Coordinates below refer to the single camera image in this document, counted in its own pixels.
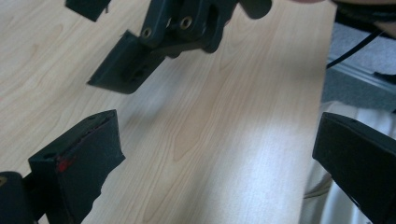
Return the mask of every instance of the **table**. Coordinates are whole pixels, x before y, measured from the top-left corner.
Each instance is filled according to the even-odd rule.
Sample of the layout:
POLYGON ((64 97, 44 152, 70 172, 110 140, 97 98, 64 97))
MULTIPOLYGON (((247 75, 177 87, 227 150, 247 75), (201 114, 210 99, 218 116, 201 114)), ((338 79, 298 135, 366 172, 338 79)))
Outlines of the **table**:
POLYGON ((216 53, 166 60, 132 95, 85 83, 149 1, 114 0, 97 23, 63 4, 0 3, 0 170, 27 175, 39 149, 117 109, 127 159, 84 223, 298 222, 330 3, 275 0, 258 21, 238 7, 216 53))

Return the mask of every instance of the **white cloth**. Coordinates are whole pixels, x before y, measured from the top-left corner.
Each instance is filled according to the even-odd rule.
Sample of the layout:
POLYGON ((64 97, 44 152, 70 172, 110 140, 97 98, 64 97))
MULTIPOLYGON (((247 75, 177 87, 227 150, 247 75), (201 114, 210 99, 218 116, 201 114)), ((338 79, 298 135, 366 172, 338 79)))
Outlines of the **white cloth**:
MULTIPOLYGON (((338 102, 323 104, 320 112, 330 112, 356 119, 396 139, 396 116, 389 112, 361 109, 338 102)), ((372 223, 332 181, 329 173, 317 161, 312 160, 310 168, 300 216, 301 224, 372 223)))

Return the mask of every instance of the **floor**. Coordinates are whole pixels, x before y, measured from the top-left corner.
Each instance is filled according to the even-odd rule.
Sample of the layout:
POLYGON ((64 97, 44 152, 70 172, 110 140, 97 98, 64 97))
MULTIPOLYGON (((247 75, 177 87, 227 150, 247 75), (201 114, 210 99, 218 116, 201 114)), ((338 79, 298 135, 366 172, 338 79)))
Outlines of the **floor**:
MULTIPOLYGON (((336 23, 329 61, 341 56, 368 33, 336 23)), ((396 109, 396 85, 378 80, 372 73, 396 75, 396 41, 378 37, 344 62, 327 71, 322 102, 341 101, 348 105, 396 109)))

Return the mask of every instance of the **wooden table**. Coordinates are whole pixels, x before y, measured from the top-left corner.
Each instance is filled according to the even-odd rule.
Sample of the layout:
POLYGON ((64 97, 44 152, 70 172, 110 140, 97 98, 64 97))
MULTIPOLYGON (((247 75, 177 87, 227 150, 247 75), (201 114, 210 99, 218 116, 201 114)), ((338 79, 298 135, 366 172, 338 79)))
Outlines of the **wooden table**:
POLYGON ((114 0, 97 23, 63 4, 0 2, 1 171, 27 175, 36 151, 116 108, 127 159, 85 223, 298 222, 331 4, 277 0, 258 21, 238 8, 216 53, 167 60, 132 95, 85 83, 149 1, 114 0))

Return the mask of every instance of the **wire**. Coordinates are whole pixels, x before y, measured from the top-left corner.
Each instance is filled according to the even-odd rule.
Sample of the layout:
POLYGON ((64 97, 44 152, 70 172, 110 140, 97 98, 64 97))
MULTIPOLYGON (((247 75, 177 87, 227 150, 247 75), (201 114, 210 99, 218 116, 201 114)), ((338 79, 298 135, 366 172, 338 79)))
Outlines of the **wire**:
POLYGON ((326 68, 329 69, 329 68, 335 66, 336 64, 342 62, 343 60, 349 58, 354 53, 358 52, 360 49, 364 48, 366 45, 368 45, 370 42, 372 42, 374 39, 376 39, 379 35, 382 35, 382 33, 384 33, 384 32, 381 30, 378 30, 378 29, 375 30, 370 35, 368 35, 366 38, 364 38, 357 46, 353 47, 347 53, 341 55, 339 58, 332 61, 331 63, 328 63, 326 68))

